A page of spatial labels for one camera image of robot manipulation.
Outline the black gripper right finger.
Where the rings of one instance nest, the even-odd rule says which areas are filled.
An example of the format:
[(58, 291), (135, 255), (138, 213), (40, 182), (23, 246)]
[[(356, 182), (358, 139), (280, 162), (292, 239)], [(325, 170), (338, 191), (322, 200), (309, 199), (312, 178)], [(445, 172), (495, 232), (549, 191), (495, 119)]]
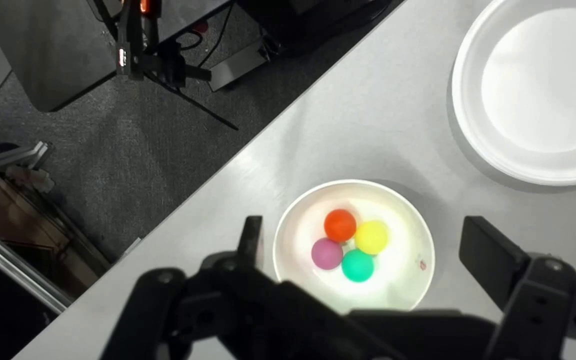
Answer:
[(465, 217), (460, 262), (501, 310), (486, 360), (561, 360), (576, 340), (576, 271), (554, 256), (527, 255), (483, 217)]

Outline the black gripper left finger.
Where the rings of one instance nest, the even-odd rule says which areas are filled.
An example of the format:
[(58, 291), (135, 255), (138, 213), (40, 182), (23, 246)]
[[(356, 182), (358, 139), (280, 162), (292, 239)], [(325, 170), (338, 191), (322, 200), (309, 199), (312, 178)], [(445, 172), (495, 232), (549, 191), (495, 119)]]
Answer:
[(259, 232), (261, 219), (247, 217), (235, 251), (210, 255), (191, 279), (144, 272), (100, 360), (188, 360), (208, 339), (238, 360), (340, 360), (323, 306), (255, 271)]

